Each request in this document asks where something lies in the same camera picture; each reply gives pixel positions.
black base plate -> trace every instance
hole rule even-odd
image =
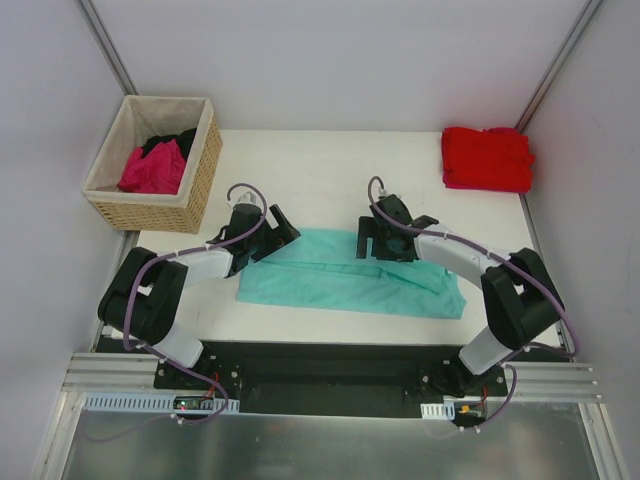
[[[246,413],[419,418],[421,403],[442,402],[430,373],[459,346],[372,346],[204,342],[215,355],[220,383]],[[209,385],[166,364],[154,381],[162,390],[205,391]],[[505,396],[496,368],[490,396]],[[481,396],[481,386],[469,395]]]

black cloth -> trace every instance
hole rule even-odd
[[[153,150],[159,143],[169,143],[171,140],[175,140],[178,144],[178,148],[180,149],[180,155],[182,155],[182,158],[184,158],[184,161],[186,162],[189,158],[189,152],[191,151],[191,145],[193,144],[195,136],[196,129],[191,128],[189,130],[185,130],[180,135],[156,135],[155,137],[151,137],[142,146],[141,158],[149,155],[151,150]]]

folded towel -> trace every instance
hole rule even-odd
[[[534,160],[528,138],[510,128],[450,127],[442,133],[442,180],[448,188],[526,193]]]
[[[241,302],[430,318],[462,316],[457,278],[432,263],[357,259],[357,235],[302,229],[302,236],[245,267]]]

pink cloth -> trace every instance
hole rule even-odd
[[[144,158],[138,147],[127,160],[118,188],[129,193],[176,195],[186,165],[175,140],[159,143]]]

white backdrop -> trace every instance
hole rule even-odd
[[[81,193],[122,92],[72,1],[0,20],[0,478],[31,478],[120,236]]]
[[[227,129],[513,126],[584,0],[94,0],[139,93]]]
[[[527,130],[542,252],[597,366],[631,478],[640,478],[640,35],[608,2]]]

